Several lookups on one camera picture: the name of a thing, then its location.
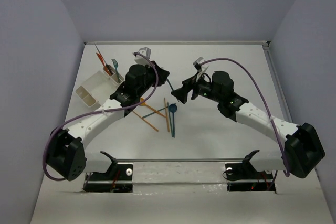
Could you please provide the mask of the teal fork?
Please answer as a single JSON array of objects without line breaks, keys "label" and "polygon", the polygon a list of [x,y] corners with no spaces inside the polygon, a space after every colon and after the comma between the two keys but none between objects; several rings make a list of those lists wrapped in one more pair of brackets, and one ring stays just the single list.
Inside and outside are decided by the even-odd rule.
[{"label": "teal fork", "polygon": [[173,86],[172,86],[172,84],[171,84],[171,82],[170,82],[170,80],[169,80],[168,78],[167,78],[167,82],[168,82],[168,84],[169,84],[171,90],[174,91],[174,88],[173,88]]},{"label": "teal fork", "polygon": [[113,66],[115,68],[115,73],[117,75],[117,80],[118,80],[118,83],[121,83],[121,80],[120,80],[120,75],[119,75],[119,72],[118,72],[118,62],[115,60],[115,59],[111,59],[112,60],[112,63],[113,63]]}]

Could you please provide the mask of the blue plastic spoon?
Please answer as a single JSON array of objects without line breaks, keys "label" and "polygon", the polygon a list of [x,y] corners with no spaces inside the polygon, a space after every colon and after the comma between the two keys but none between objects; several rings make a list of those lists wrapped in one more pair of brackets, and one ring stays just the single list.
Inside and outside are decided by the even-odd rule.
[{"label": "blue plastic spoon", "polygon": [[175,113],[177,112],[177,105],[175,103],[170,104],[170,112],[172,117],[172,124],[173,124],[173,131],[174,131],[174,138],[175,138]]}]

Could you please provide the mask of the orange plastic spoon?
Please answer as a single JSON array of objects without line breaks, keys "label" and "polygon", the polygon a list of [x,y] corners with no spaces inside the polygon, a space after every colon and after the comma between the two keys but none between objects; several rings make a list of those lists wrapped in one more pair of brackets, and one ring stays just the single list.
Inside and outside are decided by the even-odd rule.
[{"label": "orange plastic spoon", "polygon": [[166,117],[166,115],[162,114],[160,110],[157,110],[157,109],[149,106],[148,104],[146,104],[146,102],[144,101],[143,98],[140,99],[140,106],[144,106],[144,107],[150,109],[151,111],[153,111],[154,113],[156,113],[156,114],[158,114],[160,116]]}]

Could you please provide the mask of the orange plastic knife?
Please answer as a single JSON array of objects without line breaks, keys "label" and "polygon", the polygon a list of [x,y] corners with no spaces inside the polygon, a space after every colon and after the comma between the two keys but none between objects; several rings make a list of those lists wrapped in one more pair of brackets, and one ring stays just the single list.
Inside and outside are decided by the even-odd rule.
[{"label": "orange plastic knife", "polygon": [[109,70],[107,64],[105,63],[105,61],[104,61],[102,55],[100,55],[100,54],[97,53],[97,52],[96,52],[96,55],[97,55],[97,57],[99,58],[100,62],[101,62],[102,65],[103,65],[103,70],[104,70],[109,76],[111,76],[112,73],[110,72],[110,70]]}]

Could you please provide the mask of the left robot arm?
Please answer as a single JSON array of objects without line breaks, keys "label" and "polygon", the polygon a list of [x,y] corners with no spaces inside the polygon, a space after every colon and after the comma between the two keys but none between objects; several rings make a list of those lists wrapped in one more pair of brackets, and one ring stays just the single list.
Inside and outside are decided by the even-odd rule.
[{"label": "left robot arm", "polygon": [[56,180],[47,172],[50,166],[61,176],[60,181],[73,181],[82,173],[113,178],[117,172],[117,159],[105,151],[87,153],[87,146],[111,124],[139,106],[141,97],[150,87],[165,84],[169,75],[155,61],[132,65],[125,80],[99,109],[75,117],[76,123],[70,127],[59,126],[52,131],[43,155],[45,175]]}]

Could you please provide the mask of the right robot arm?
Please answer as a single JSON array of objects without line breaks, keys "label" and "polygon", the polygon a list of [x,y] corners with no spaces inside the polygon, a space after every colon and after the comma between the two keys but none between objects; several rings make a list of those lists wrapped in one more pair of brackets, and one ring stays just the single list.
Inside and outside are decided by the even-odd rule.
[{"label": "right robot arm", "polygon": [[241,171],[248,178],[268,170],[282,170],[305,178],[325,157],[318,134],[311,124],[298,125],[268,115],[235,93],[234,82],[227,72],[215,72],[210,81],[196,74],[184,80],[182,86],[171,94],[185,104],[190,92],[193,100],[202,96],[217,102],[217,108],[224,117],[246,125],[281,145],[278,152],[254,150],[246,155]]}]

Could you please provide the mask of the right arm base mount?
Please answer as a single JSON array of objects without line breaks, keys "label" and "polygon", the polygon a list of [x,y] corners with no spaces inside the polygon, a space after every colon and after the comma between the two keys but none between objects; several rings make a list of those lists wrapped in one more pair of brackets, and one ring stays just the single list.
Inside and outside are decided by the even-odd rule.
[{"label": "right arm base mount", "polygon": [[222,177],[227,182],[228,192],[254,192],[273,191],[276,192],[275,175],[271,172],[258,172],[252,166],[252,158],[260,150],[254,150],[247,154],[240,163],[226,163],[222,172]]}]

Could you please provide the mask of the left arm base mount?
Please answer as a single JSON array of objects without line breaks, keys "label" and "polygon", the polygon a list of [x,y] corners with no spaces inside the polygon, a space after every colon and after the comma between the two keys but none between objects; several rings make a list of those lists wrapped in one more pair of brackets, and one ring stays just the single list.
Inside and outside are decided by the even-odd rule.
[{"label": "left arm base mount", "polygon": [[82,190],[87,193],[132,193],[133,163],[119,163],[116,158],[101,151],[111,164],[106,172],[85,175]]}]

